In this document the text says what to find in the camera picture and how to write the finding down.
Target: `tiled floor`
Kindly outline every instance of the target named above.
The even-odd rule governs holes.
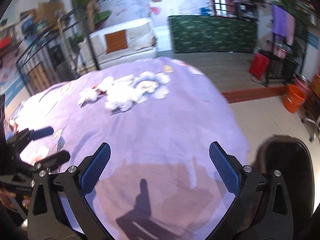
[[[279,97],[265,98],[229,105],[238,125],[250,144],[247,163],[255,160],[259,145],[272,135],[290,135],[299,138],[308,147],[315,178],[315,209],[320,203],[320,143],[309,142],[309,134],[298,114],[289,113]]]

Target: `purple bedsheet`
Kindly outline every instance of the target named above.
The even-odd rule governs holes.
[[[108,76],[145,71],[170,77],[162,99],[149,97],[126,112],[110,114],[106,96],[80,107],[80,92]],[[30,163],[65,149],[79,165],[102,142],[111,159],[94,191],[86,196],[103,225],[118,240],[206,239],[234,195],[228,193],[209,158],[218,141],[245,164],[248,142],[225,98],[197,69],[161,57],[91,72],[57,84],[30,98],[20,113],[19,129],[54,128],[55,136],[31,142],[21,154]],[[72,226],[75,222],[64,196]]]

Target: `screw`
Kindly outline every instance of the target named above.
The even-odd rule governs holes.
[[[278,170],[275,170],[274,174],[275,174],[277,177],[280,177],[280,176],[281,176],[281,172],[278,171]]]
[[[76,171],[76,169],[77,169],[76,166],[70,166],[70,167],[68,168],[68,171],[69,171],[70,173],[74,173],[74,172]]]
[[[243,169],[244,169],[245,172],[251,172],[252,171],[252,168],[249,165],[243,166]]]
[[[40,172],[39,172],[39,176],[40,176],[40,177],[43,177],[45,174],[46,174],[45,171],[40,171]]]

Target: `orange pillow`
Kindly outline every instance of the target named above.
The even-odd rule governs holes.
[[[107,53],[127,49],[127,38],[125,30],[104,35],[107,44]]]

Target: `sofa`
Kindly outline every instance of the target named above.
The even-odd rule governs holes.
[[[108,45],[105,35],[123,30],[125,30],[127,48],[107,53]],[[90,40],[100,69],[106,69],[120,63],[134,62],[138,59],[155,58],[157,54],[156,37],[150,18],[141,18],[104,28],[90,34]],[[87,41],[79,43],[79,48],[78,74],[83,75],[86,72],[96,70]]]

